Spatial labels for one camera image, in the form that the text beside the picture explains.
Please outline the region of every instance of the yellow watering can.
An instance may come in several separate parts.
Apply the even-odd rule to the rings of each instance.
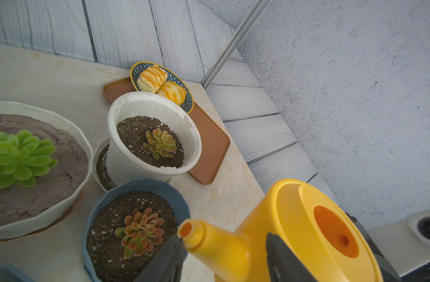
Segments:
[[[266,282],[269,232],[279,235],[319,282],[383,281],[349,217],[318,189],[294,179],[276,182],[234,232],[189,218],[178,236],[215,272],[216,281]]]

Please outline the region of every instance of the blue plant pot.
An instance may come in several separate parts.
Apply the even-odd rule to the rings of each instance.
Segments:
[[[89,214],[88,220],[86,222],[85,233],[83,234],[82,238],[83,262],[85,263],[86,271],[94,282],[102,281],[97,277],[96,272],[94,270],[93,262],[89,257],[88,251],[86,250],[86,238],[88,236],[89,228],[96,216],[98,215],[100,209],[113,201],[117,196],[132,191],[152,192],[166,199],[168,201],[168,204],[174,211],[174,215],[176,216],[176,221],[178,222],[178,225],[180,225],[187,218],[190,218],[190,209],[184,197],[176,188],[166,182],[144,177],[124,182],[121,185],[110,189],[108,192],[105,193],[99,203],[93,208],[93,210]]]
[[[0,263],[0,281],[33,282],[26,274],[7,263]]]

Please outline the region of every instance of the watering can spout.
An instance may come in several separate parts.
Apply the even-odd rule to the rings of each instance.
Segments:
[[[189,218],[180,225],[178,237],[182,238],[188,252],[223,280],[246,281],[251,256],[245,236]]]

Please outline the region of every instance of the blue patterned plate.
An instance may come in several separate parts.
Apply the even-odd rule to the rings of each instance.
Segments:
[[[166,71],[168,73],[168,78],[166,79],[167,81],[173,81],[175,82],[177,85],[180,85],[182,87],[184,87],[185,91],[187,92],[186,96],[185,96],[185,100],[184,103],[181,104],[181,109],[184,110],[187,114],[189,112],[191,112],[193,110],[193,96],[191,95],[190,90],[188,89],[188,87],[185,85],[185,83],[175,74],[173,74],[172,71],[168,70],[167,68],[159,65],[159,64],[155,64],[155,63],[151,63],[151,62],[138,62],[136,64],[134,64],[131,68],[131,81],[133,84],[133,87],[135,87],[135,89],[137,91],[141,91],[138,87],[138,85],[136,84],[136,81],[139,78],[139,75],[147,68],[149,68],[150,66],[153,65],[158,65],[162,70]]]

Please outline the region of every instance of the brown tray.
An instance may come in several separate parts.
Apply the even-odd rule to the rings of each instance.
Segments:
[[[130,77],[107,83],[102,87],[102,94],[110,103],[122,94],[132,91],[136,90]],[[231,140],[196,102],[194,104],[193,110],[188,115],[195,122],[201,135],[202,152],[199,161],[188,173],[199,183],[209,185],[218,174]]]

